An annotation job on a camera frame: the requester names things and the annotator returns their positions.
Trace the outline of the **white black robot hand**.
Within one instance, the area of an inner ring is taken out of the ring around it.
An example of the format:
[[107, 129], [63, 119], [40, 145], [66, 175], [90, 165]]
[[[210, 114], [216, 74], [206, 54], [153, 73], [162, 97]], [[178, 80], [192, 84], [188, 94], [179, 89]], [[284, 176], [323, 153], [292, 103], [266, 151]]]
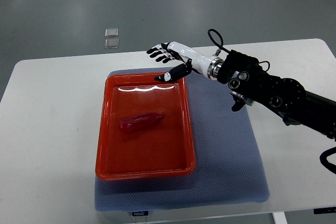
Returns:
[[216, 80], [215, 72], [218, 72], [223, 63], [223, 59], [219, 57], [220, 52], [221, 50], [218, 48], [214, 55], [204, 56], [198, 51], [175, 41], [157, 44], [146, 51], [151, 58], [156, 57], [156, 62], [167, 63], [171, 60], [181, 60], [184, 62], [164, 74], [155, 76], [154, 80], [160, 82], [180, 80], [189, 75], [192, 68], [205, 77]]

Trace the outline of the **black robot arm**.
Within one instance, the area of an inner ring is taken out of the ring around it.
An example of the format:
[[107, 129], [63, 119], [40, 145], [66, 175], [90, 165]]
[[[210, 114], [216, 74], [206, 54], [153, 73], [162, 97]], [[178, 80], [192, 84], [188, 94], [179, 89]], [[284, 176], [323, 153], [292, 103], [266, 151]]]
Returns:
[[194, 71], [228, 85], [235, 102], [234, 112], [258, 102], [281, 117], [286, 126], [304, 125], [335, 139], [335, 101], [305, 90], [295, 79], [269, 75], [257, 58], [228, 50], [222, 36], [219, 39], [219, 42], [211, 40], [217, 47], [212, 56], [175, 41], [150, 48], [146, 53], [157, 62], [181, 61], [180, 65], [154, 79], [173, 82]]

